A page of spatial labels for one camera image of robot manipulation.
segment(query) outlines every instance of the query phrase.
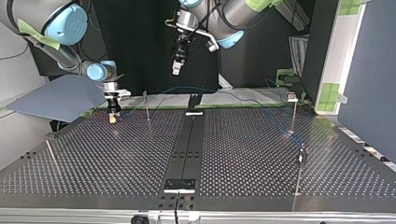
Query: light blue robot joint cap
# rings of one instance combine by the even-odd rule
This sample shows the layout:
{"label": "light blue robot joint cap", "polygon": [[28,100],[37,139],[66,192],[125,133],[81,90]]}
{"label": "light blue robot joint cap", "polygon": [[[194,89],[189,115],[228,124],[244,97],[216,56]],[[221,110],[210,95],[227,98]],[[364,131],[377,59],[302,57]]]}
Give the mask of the light blue robot joint cap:
{"label": "light blue robot joint cap", "polygon": [[235,33],[234,35],[231,35],[225,39],[218,40],[218,43],[220,46],[222,46],[225,49],[230,49],[232,48],[236,43],[238,43],[239,40],[244,36],[245,32],[244,31],[239,31]]}
{"label": "light blue robot joint cap", "polygon": [[186,7],[196,7],[198,6],[203,0],[178,0],[180,4]]}
{"label": "light blue robot joint cap", "polygon": [[104,81],[107,78],[107,68],[99,63],[91,64],[87,69],[87,75],[94,81]]}
{"label": "light blue robot joint cap", "polygon": [[82,39],[87,32],[87,28],[87,13],[81,6],[73,4],[63,10],[47,26],[45,36],[57,39],[63,45],[71,46]]}

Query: white wall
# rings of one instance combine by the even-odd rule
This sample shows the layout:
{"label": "white wall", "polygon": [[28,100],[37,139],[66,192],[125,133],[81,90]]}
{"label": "white wall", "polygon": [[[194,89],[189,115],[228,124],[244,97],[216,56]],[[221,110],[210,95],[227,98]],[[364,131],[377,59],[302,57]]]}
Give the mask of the white wall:
{"label": "white wall", "polygon": [[0,23],[0,169],[38,146],[50,131],[47,119],[10,114],[10,111],[1,109],[45,84],[29,49],[17,58],[1,60],[19,54],[25,48],[26,42]]}
{"label": "white wall", "polygon": [[[349,75],[350,65],[355,52],[356,43],[361,29],[361,21],[364,15],[365,5],[360,7],[357,15],[338,15],[332,30],[332,39],[329,45],[329,52],[323,69],[318,99],[316,106],[319,105],[320,94],[323,83],[339,83],[340,94],[344,93]],[[333,112],[316,112],[320,115],[338,115],[340,104]]]}

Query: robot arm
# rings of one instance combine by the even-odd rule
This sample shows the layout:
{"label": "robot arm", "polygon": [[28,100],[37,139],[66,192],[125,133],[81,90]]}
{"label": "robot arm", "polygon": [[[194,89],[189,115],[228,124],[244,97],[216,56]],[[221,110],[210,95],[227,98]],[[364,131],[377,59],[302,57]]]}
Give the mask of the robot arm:
{"label": "robot arm", "polygon": [[[28,34],[20,33],[18,20],[25,21],[43,36],[58,40],[59,50],[44,45]],[[117,66],[115,62],[94,63],[82,61],[70,47],[77,44],[85,35],[88,15],[76,0],[0,0],[0,22],[9,30],[32,42],[43,50],[64,71],[88,76],[95,81],[103,81],[107,112],[110,122],[120,116]]]}
{"label": "robot arm", "polygon": [[179,0],[176,28],[180,31],[173,65],[174,75],[188,59],[188,45],[193,35],[206,35],[211,52],[222,46],[232,48],[244,35],[246,26],[265,8],[275,7],[283,0]]}

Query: blue cable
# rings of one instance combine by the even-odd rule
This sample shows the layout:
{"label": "blue cable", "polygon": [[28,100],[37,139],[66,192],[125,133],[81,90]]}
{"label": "blue cable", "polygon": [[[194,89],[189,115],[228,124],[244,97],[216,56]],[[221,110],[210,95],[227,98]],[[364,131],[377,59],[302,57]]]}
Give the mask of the blue cable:
{"label": "blue cable", "polygon": [[[268,111],[265,110],[265,105],[263,105],[262,103],[260,103],[257,100],[254,100],[254,99],[241,99],[238,96],[236,96],[235,94],[233,94],[231,92],[227,92],[227,91],[212,91],[212,90],[207,90],[207,89],[198,88],[198,87],[191,87],[191,86],[177,86],[177,87],[174,87],[174,88],[169,89],[167,91],[163,91],[162,93],[160,93],[160,95],[166,94],[166,93],[168,93],[170,91],[174,91],[174,90],[177,90],[177,89],[219,92],[219,93],[223,93],[223,94],[229,94],[229,95],[233,96],[235,99],[237,99],[239,101],[242,101],[242,102],[254,102],[254,103],[260,105],[263,108],[263,111],[265,112],[266,116],[270,118],[270,123],[273,125],[273,127],[275,127],[280,133],[283,133],[283,134],[289,136],[291,141],[293,141],[293,143],[295,145],[297,145],[299,148],[303,148],[303,144],[304,144],[303,140],[300,137],[296,136],[295,134],[289,133],[288,131],[282,129],[281,126],[277,123],[277,121],[275,119],[272,119],[271,114],[268,114]],[[134,111],[136,111],[137,107],[138,107],[138,105],[131,112],[129,112],[126,116],[129,116]]]}
{"label": "blue cable", "polygon": [[287,103],[286,103],[285,101],[283,101],[282,93],[280,92],[280,90],[277,89],[277,93],[276,93],[276,92],[274,91],[274,89],[270,87],[270,84],[268,84],[268,82],[271,82],[272,84],[274,84],[275,86],[277,86],[276,83],[275,83],[273,80],[265,79],[265,83],[267,84],[267,87],[271,90],[271,92],[273,92],[273,93],[275,93],[276,95],[278,95],[279,98],[280,98],[280,101],[281,101],[283,104],[286,105]]}

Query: perforated metal table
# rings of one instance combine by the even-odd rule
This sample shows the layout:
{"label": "perforated metal table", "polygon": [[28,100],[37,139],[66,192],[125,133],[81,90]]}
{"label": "perforated metal table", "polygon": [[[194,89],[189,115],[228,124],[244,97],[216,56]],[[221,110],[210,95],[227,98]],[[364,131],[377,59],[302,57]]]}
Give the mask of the perforated metal table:
{"label": "perforated metal table", "polygon": [[[299,108],[106,112],[0,172],[0,207],[396,213],[396,174],[326,119]],[[295,197],[299,144],[309,150]],[[164,194],[194,179],[194,194]]]}

